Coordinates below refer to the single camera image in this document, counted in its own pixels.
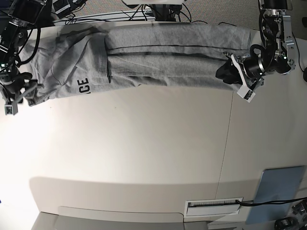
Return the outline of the grey T-shirt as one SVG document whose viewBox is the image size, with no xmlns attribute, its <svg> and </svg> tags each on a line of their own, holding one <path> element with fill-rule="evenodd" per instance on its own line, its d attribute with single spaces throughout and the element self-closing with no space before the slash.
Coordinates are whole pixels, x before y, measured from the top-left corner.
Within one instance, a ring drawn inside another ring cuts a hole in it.
<svg viewBox="0 0 307 230">
<path fill-rule="evenodd" d="M 224 52 L 247 53 L 250 30 L 204 23 L 153 23 L 110 28 L 78 26 L 27 42 L 23 66 L 43 85 L 34 97 L 49 99 L 140 85 L 235 90 L 216 77 Z"/>
</svg>

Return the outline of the blue-grey board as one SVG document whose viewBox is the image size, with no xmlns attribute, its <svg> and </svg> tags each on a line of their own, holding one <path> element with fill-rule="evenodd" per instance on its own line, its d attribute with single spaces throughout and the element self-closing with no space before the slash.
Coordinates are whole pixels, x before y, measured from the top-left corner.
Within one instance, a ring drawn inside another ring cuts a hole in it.
<svg viewBox="0 0 307 230">
<path fill-rule="evenodd" d="M 305 170 L 304 165 L 264 170 L 253 199 L 254 203 L 294 199 Z M 246 224 L 260 224 L 281 219 L 286 216 L 289 208 L 289 204 L 252 207 Z"/>
</svg>

